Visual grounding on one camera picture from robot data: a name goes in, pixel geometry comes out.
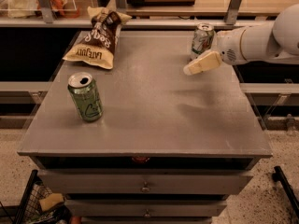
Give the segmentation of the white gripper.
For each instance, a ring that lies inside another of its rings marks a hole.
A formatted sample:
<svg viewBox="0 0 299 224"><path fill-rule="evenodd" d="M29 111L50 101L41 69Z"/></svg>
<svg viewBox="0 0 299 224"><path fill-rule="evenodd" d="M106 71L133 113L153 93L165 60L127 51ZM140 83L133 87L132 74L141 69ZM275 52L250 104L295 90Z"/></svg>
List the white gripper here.
<svg viewBox="0 0 299 224"><path fill-rule="evenodd" d="M217 32L217 48L219 52L211 49L206 50L184 66L184 74L191 76L218 68L222 61L230 65L246 63L247 60L241 51L241 41L245 31L245 28L237 28L230 31Z"/></svg>

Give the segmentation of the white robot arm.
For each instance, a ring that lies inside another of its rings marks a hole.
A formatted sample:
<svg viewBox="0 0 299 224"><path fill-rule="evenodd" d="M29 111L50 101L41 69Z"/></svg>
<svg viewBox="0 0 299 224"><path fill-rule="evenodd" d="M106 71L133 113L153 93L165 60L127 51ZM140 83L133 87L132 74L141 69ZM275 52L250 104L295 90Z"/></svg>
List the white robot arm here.
<svg viewBox="0 0 299 224"><path fill-rule="evenodd" d="M299 64L299 5L283 10L274 21L214 34L211 48L184 66L188 75L218 68L223 63Z"/></svg>

